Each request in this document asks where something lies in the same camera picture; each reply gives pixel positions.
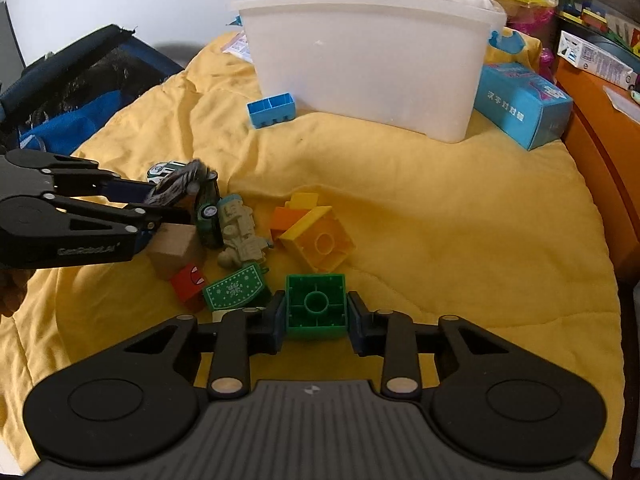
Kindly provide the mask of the red block with teeth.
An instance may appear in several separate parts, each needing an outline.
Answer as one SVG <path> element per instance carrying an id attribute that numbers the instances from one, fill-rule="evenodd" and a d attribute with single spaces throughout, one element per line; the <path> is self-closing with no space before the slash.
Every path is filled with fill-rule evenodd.
<path id="1" fill-rule="evenodd" d="M 170 279 L 170 284 L 180 304 L 191 313 L 205 308 L 203 290 L 207 281 L 196 264 L 188 264 Z"/>

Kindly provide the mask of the white paper packet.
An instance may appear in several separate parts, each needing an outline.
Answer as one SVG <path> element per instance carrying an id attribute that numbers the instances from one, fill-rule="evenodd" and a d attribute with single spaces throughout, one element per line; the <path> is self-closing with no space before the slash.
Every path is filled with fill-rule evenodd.
<path id="1" fill-rule="evenodd" d="M 224 53 L 229 53 L 240 60 L 253 63 L 252 56 L 250 55 L 250 46 L 246 38 L 245 32 L 238 32 L 235 34 L 221 49 Z"/>

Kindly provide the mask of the dark toy car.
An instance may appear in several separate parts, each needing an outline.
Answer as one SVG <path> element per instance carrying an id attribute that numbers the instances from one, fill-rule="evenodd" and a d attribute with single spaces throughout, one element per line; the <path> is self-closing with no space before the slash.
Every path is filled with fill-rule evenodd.
<path id="1" fill-rule="evenodd" d="M 203 246 L 219 249 L 222 241 L 218 202 L 218 174 L 202 162 L 159 162 L 146 174 L 153 189 L 145 203 L 159 207 L 181 207 L 190 215 Z"/>

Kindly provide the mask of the yellow building block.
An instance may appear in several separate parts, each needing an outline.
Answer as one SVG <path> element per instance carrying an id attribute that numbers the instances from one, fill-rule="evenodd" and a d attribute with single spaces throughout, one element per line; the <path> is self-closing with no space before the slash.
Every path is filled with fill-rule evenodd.
<path id="1" fill-rule="evenodd" d="M 285 204 L 288 211 L 303 211 L 278 241 L 312 273 L 334 272 L 356 245 L 330 205 L 319 205 L 316 193 L 294 193 Z"/>

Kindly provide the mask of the small white carton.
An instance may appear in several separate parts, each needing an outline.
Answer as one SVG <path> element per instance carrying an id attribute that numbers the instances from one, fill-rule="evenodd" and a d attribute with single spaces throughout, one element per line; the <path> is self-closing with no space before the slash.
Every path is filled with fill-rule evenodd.
<path id="1" fill-rule="evenodd" d="M 639 74 L 631 66 L 564 30 L 560 32 L 558 55 L 578 70 L 598 76 L 624 90 L 638 88 Z"/>

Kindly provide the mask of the white plastic bin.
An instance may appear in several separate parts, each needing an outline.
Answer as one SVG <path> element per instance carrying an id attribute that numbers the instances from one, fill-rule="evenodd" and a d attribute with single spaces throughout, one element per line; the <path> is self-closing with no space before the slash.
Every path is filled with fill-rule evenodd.
<path id="1" fill-rule="evenodd" d="M 464 139 L 495 0 L 235 0 L 264 96 Z"/>

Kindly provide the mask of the pink plastic bag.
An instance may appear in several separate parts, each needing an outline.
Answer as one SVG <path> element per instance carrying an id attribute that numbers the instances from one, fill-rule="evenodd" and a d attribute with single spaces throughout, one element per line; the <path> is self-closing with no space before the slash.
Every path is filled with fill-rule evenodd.
<path id="1" fill-rule="evenodd" d="M 508 26 L 540 41 L 538 74 L 553 80 L 552 36 L 554 33 L 552 6 L 514 6 L 508 17 Z"/>

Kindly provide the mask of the wooden cube block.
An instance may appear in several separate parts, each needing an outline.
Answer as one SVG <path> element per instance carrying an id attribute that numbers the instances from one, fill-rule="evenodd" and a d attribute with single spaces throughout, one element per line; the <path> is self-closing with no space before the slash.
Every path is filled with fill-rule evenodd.
<path id="1" fill-rule="evenodd" d="M 202 264 L 206 250 L 192 224 L 163 223 L 145 248 L 156 275 L 169 281 L 188 264 Z"/>

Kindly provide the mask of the beige toy figure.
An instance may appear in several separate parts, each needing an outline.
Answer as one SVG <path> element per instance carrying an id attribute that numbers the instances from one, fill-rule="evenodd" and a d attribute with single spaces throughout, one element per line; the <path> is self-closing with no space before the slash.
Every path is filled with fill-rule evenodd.
<path id="1" fill-rule="evenodd" d="M 222 198 L 217 207 L 224 243 L 224 250 L 217 257 L 218 266 L 228 270 L 241 269 L 252 263 L 263 266 L 265 251 L 273 248 L 273 244 L 256 234 L 253 209 L 244 204 L 239 194 Z"/>

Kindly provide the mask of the light blue cardboard box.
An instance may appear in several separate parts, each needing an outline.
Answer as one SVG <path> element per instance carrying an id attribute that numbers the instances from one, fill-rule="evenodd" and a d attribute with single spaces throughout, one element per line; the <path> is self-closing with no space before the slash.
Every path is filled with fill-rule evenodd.
<path id="1" fill-rule="evenodd" d="M 486 64 L 474 108 L 522 148 L 533 151 L 562 136 L 573 100 L 521 64 Z"/>

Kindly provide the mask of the yellow cloth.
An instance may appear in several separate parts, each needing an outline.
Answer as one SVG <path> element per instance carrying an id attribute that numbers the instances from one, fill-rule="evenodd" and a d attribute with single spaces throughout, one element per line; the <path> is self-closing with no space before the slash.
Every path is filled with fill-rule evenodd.
<path id="1" fill-rule="evenodd" d="M 157 162 L 199 158 L 269 232 L 295 192 L 332 206 L 356 250 L 337 273 L 371 310 L 435 324 L 455 314 L 591 382 L 608 420 L 593 466 L 608 476 L 625 401 L 620 303 L 602 220 L 564 144 L 523 150 L 473 113 L 466 139 L 323 113 L 254 129 L 254 67 L 214 40 L 178 75 L 120 110 L 74 156 L 128 179 Z M 1 322 L 1 441 L 26 471 L 38 462 L 23 403 L 43 378 L 183 312 L 148 256 L 40 270 Z M 250 359 L 261 379 L 371 379 L 347 338 L 291 340 Z"/>

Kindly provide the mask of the green building block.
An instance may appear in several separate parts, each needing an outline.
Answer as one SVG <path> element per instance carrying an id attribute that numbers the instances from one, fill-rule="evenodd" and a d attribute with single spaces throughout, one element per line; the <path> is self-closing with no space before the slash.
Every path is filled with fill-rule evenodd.
<path id="1" fill-rule="evenodd" d="M 344 274 L 286 277 L 286 334 L 292 339 L 341 338 L 347 332 Z"/>

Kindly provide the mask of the blue building block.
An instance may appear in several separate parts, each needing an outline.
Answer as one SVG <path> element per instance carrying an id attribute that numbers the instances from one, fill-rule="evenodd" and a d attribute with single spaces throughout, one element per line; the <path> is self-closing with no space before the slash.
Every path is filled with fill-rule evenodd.
<path id="1" fill-rule="evenodd" d="M 296 104 L 288 92 L 249 102 L 246 109 L 255 129 L 289 122 L 296 117 Z"/>

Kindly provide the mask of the orange triangular block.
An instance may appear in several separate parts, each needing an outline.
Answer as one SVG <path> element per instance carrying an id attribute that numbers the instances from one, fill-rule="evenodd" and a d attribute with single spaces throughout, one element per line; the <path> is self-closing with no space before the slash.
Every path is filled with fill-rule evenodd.
<path id="1" fill-rule="evenodd" d="M 271 239 L 276 242 L 279 237 L 289 228 L 308 214 L 308 209 L 291 209 L 288 207 L 277 207 L 271 216 L 269 231 Z"/>

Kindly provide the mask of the green snowflake card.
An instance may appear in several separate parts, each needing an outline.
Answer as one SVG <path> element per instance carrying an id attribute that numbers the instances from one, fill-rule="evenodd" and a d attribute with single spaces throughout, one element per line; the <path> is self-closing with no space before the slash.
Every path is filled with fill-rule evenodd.
<path id="1" fill-rule="evenodd" d="M 265 307 L 272 292 L 264 278 L 264 271 L 251 263 L 230 275 L 207 285 L 203 296 L 209 311 L 234 310 L 245 307 Z"/>

